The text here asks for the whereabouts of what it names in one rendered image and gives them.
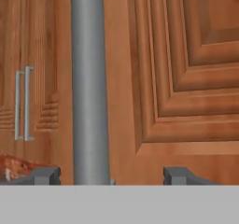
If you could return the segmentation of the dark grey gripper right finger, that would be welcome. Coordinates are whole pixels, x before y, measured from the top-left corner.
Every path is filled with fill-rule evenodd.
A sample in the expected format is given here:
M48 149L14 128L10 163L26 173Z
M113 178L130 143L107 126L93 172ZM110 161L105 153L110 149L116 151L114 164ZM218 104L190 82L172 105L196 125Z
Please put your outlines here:
M186 167L164 167L164 185L215 185L215 182L199 177Z

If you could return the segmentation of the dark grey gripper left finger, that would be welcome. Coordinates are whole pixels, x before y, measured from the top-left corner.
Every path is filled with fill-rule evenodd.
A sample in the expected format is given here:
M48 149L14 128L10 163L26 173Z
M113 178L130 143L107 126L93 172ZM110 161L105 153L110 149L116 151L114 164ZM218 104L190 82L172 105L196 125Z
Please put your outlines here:
M36 168L29 175L1 181L0 185L60 185L61 169L59 167Z

